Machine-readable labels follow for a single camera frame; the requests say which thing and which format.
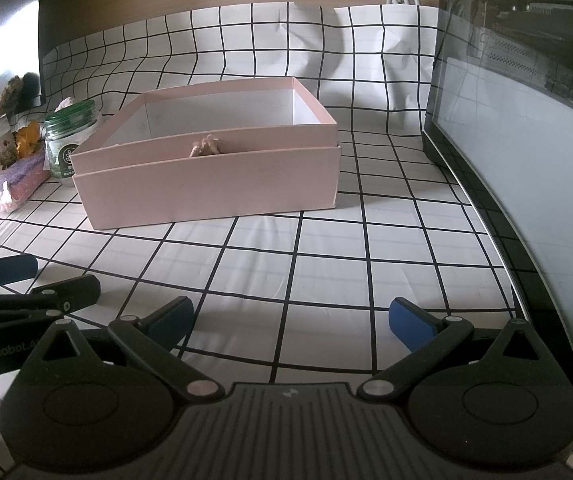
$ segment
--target plastic wrapper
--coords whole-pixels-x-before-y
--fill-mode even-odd
[[[0,171],[0,213],[15,211],[49,177],[43,169],[44,152],[21,158]]]

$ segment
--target white tablecloth with black grid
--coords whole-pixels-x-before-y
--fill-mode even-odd
[[[67,96],[96,99],[110,116],[155,88],[297,76],[339,123],[337,207],[94,231],[75,189],[49,181],[0,215],[0,257],[31,253],[40,268],[0,293],[93,273],[100,301],[71,315],[83,328],[186,295],[196,322],[174,352],[227,387],[356,386],[408,353],[388,327],[397,296],[502,326],[515,308],[508,276],[453,176],[422,152],[436,23],[430,7],[252,4],[61,45],[45,59],[46,105],[16,126]],[[0,397],[11,379],[0,377]],[[9,465],[2,443],[0,470]]]

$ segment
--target silver screw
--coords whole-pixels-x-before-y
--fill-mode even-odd
[[[362,391],[370,397],[386,397],[392,394],[395,386],[389,381],[373,379],[362,384]]]
[[[213,395],[218,389],[218,384],[210,379],[199,379],[186,385],[186,391],[194,397]]]

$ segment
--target green jar lid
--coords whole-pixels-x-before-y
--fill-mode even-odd
[[[93,99],[72,104],[44,118],[47,139],[58,139],[70,135],[81,128],[91,126],[96,120]]]

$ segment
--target open box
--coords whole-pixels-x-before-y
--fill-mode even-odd
[[[222,155],[189,158],[216,137]],[[95,229],[335,206],[338,127],[293,77],[145,92],[71,156]]]

